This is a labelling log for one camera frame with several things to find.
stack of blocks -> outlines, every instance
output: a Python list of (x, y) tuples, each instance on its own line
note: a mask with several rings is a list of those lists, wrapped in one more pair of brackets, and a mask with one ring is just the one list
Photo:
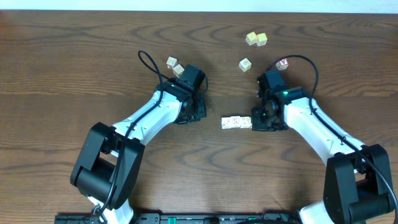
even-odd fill
[(221, 118), (221, 128), (251, 128), (251, 118), (249, 116), (232, 116)]

wooden block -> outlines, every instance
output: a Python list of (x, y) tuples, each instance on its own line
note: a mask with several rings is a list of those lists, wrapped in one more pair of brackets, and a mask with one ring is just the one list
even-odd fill
[(173, 73), (176, 77), (181, 77), (182, 73), (184, 72), (184, 68), (181, 65), (177, 65), (173, 68)]
[(231, 128), (240, 128), (242, 123), (242, 119), (240, 116), (232, 116), (231, 121), (229, 122), (229, 126)]
[(245, 58), (239, 62), (239, 68), (241, 68), (241, 70), (245, 72), (251, 68), (251, 62), (247, 58)]
[(231, 128), (230, 122), (231, 122), (231, 118), (221, 118), (221, 128), (222, 129)]
[(276, 67), (278, 68), (278, 70), (285, 70), (288, 66), (289, 66), (289, 61), (287, 60), (287, 58), (282, 59), (278, 61), (278, 63), (276, 63)]
[(266, 33), (258, 34), (257, 35), (257, 46), (263, 46), (267, 43), (267, 36)]
[(166, 65), (168, 69), (173, 69), (176, 65), (177, 65), (178, 60), (176, 58), (173, 57), (169, 57), (169, 59), (167, 59)]
[(249, 45), (255, 44), (257, 42), (257, 35), (255, 32), (251, 32), (250, 34), (246, 35), (246, 42)]
[(246, 116), (241, 118), (241, 128), (251, 128), (251, 117)]

wooden table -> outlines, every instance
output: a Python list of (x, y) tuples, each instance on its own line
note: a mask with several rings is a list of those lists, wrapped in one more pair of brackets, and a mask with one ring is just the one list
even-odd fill
[[(384, 146), (398, 186), (396, 15), (0, 12), (0, 222), (52, 223), (92, 204), (69, 177), (88, 130), (138, 110), (168, 56), (209, 78), (208, 117), (170, 124), (148, 144), (133, 207), (163, 212), (262, 212), (322, 199), (325, 166), (294, 131), (221, 130), (221, 117), (259, 105), (256, 77), (271, 61), (302, 54), (319, 67), (316, 99), (354, 137)], [(247, 33), (266, 32), (263, 47)], [(247, 57), (252, 68), (238, 63)], [(310, 89), (311, 66), (292, 59), (290, 86)], [(369, 223), (392, 223), (384, 215)]]

small cube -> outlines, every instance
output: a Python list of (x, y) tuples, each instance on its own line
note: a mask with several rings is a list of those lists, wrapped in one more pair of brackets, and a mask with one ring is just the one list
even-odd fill
[(173, 69), (176, 65), (177, 65), (178, 60), (176, 58), (173, 57), (169, 57), (169, 59), (167, 59), (167, 68), (168, 69)]
[(251, 128), (251, 117), (242, 117), (241, 128)]
[(241, 62), (239, 62), (239, 68), (241, 68), (241, 70), (245, 72), (251, 68), (251, 62), (247, 58), (245, 58)]
[(258, 34), (257, 35), (257, 46), (263, 46), (267, 43), (267, 36), (266, 33)]
[(221, 128), (222, 129), (231, 128), (230, 122), (231, 122), (231, 118), (221, 118)]
[(177, 65), (173, 68), (173, 73), (176, 77), (181, 77), (181, 74), (184, 72), (184, 68), (181, 65)]
[(232, 116), (229, 122), (231, 128), (240, 128), (242, 123), (242, 118), (240, 116)]
[(249, 45), (255, 44), (257, 42), (257, 35), (255, 32), (251, 32), (250, 34), (246, 35), (246, 42)]
[(276, 67), (278, 68), (278, 70), (285, 70), (288, 66), (289, 66), (289, 61), (287, 60), (287, 58), (282, 59), (278, 61), (278, 63), (276, 63)]

robotic arm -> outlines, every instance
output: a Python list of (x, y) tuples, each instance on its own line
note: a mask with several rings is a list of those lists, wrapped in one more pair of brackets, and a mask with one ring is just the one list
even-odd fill
[[(278, 70), (258, 79), (262, 106), (252, 109), (254, 131), (296, 130), (326, 165), (323, 201), (302, 208), (298, 214), (303, 224), (357, 223), (393, 211), (392, 194), (375, 170), (350, 148), (346, 141), (371, 160), (392, 186), (389, 158), (380, 145), (365, 146), (333, 122), (302, 87), (289, 88)], [(327, 128), (335, 130), (343, 137)], [(355, 181), (354, 173), (366, 174)]]
[[(179, 79), (168, 79), (163, 89), (158, 85), (149, 102), (130, 117), (111, 127), (97, 123), (91, 128), (73, 168), (70, 183), (100, 207), (108, 197), (116, 170), (115, 165), (101, 158), (100, 154), (111, 153), (118, 157), (122, 139), (128, 138), (116, 179), (116, 190), (101, 216), (102, 222), (131, 221), (133, 211), (128, 197), (136, 183), (148, 142), (169, 123), (189, 124), (206, 117), (204, 94), (196, 94), (204, 78), (205, 74), (201, 70), (188, 65)], [(158, 102), (160, 92), (163, 92), (163, 96), (159, 105), (140, 119), (129, 135), (125, 136), (130, 124)]]

